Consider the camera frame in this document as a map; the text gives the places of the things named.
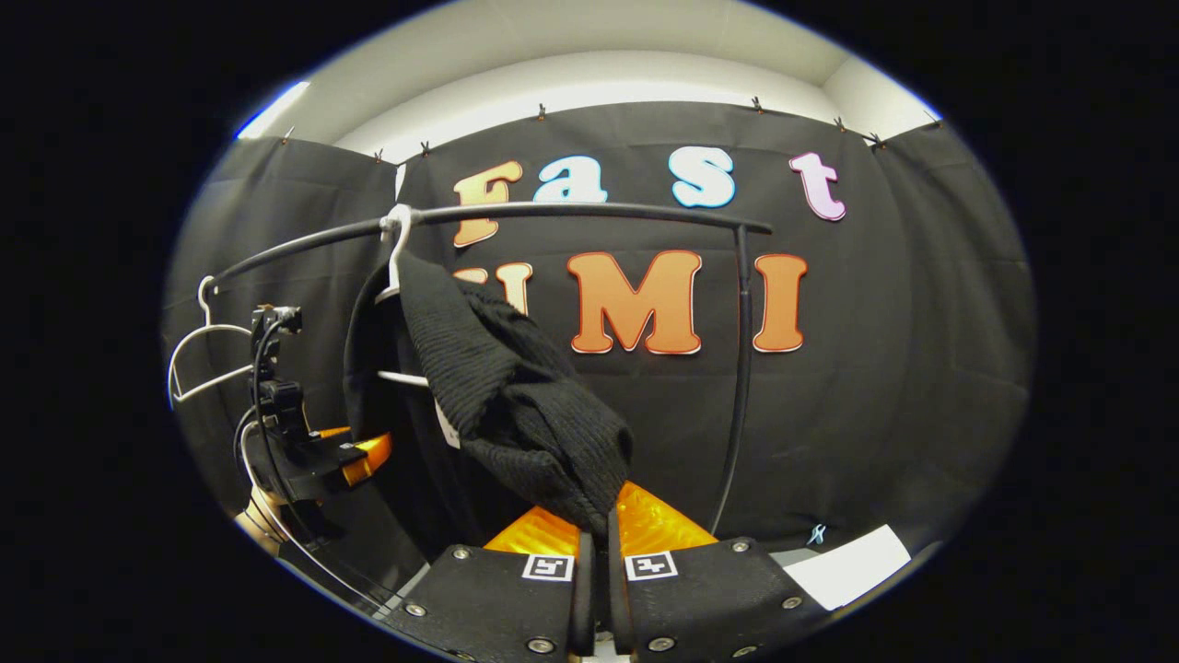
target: screw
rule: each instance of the screw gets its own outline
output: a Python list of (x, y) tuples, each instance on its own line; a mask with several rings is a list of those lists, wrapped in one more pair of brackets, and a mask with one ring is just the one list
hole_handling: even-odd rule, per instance
[(553, 651), (554, 646), (551, 641), (545, 638), (532, 638), (528, 641), (528, 649), (535, 651), (536, 654), (548, 654)]
[(667, 651), (673, 646), (676, 646), (676, 641), (671, 638), (656, 638), (647, 643), (647, 649), (651, 651)]

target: clothing tag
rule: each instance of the clothing tag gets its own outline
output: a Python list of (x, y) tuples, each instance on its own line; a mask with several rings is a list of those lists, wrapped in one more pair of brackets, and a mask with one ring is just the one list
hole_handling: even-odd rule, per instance
[(893, 530), (883, 527), (784, 570), (826, 610), (856, 600), (913, 558)]
[(439, 415), (439, 426), (442, 427), (442, 436), (446, 438), (446, 444), (459, 448), (459, 432), (446, 420), (446, 415), (442, 414), (442, 406), (439, 405), (437, 399), (434, 399), (434, 412)]

